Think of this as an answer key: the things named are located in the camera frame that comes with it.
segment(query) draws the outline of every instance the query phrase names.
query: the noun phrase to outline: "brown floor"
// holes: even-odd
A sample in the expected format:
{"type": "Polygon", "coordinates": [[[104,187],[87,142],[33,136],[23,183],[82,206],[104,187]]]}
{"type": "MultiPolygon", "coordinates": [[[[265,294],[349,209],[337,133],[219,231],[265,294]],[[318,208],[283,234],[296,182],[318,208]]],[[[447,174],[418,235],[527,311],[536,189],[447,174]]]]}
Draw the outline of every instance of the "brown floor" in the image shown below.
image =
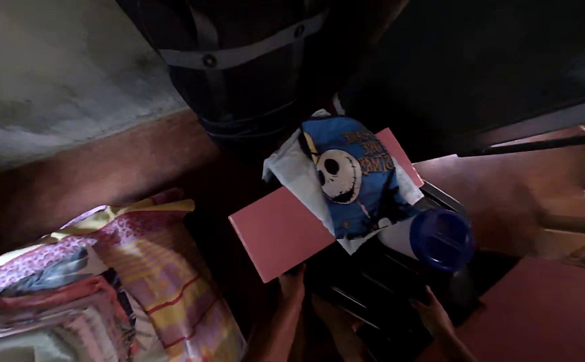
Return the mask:
{"type": "MultiPolygon", "coordinates": [[[[480,247],[554,259],[585,244],[585,235],[540,226],[542,220],[560,228],[585,223],[585,145],[451,156],[416,168],[466,206],[480,247]]],[[[221,152],[195,115],[184,111],[0,174],[0,254],[97,205],[127,203],[179,186],[223,231],[215,244],[218,260],[210,267],[247,332],[271,309],[272,290],[260,282],[227,216],[274,189],[260,178],[260,161],[221,152]]]]}

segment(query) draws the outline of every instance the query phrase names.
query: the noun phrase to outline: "gray wall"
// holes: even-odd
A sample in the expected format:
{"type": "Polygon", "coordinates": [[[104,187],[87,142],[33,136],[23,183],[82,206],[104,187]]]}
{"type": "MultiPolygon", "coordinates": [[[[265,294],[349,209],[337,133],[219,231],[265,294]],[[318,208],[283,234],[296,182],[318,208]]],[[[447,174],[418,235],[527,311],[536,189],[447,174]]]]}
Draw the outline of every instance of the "gray wall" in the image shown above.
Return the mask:
{"type": "Polygon", "coordinates": [[[114,0],[0,0],[0,170],[186,107],[114,0]]]}

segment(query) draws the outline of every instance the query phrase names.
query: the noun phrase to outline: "blue lid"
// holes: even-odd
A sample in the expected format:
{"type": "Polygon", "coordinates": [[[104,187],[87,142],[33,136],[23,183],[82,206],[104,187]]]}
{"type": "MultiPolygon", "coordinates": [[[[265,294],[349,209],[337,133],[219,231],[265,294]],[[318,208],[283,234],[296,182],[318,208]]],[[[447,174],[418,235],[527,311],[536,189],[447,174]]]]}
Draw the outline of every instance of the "blue lid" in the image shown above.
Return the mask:
{"type": "Polygon", "coordinates": [[[471,227],[453,211],[422,211],[413,219],[409,237],[417,258],[440,270],[454,272],[473,256],[471,227]]]}

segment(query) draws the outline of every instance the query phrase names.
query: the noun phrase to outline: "pink folder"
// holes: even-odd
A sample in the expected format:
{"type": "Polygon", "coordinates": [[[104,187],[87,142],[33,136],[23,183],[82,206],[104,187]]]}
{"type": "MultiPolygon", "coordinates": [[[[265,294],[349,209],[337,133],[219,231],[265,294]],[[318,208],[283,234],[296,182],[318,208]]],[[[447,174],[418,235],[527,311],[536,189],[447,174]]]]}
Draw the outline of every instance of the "pink folder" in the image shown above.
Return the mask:
{"type": "MultiPolygon", "coordinates": [[[[424,181],[391,130],[382,130],[377,138],[415,185],[422,187],[424,181]]],[[[321,221],[285,187],[230,215],[229,219],[264,283],[335,242],[321,221]]]]}

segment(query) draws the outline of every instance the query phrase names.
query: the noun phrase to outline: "skull face print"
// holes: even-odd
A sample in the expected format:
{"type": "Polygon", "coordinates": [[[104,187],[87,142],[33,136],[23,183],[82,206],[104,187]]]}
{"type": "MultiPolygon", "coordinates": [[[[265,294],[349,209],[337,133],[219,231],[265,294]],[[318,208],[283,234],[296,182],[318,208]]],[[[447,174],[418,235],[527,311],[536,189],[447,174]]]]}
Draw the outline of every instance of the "skull face print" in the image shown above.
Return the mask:
{"type": "Polygon", "coordinates": [[[321,189],[331,201],[351,203],[359,196],[362,168],[355,157],[340,149],[329,149],[317,161],[321,189]]]}

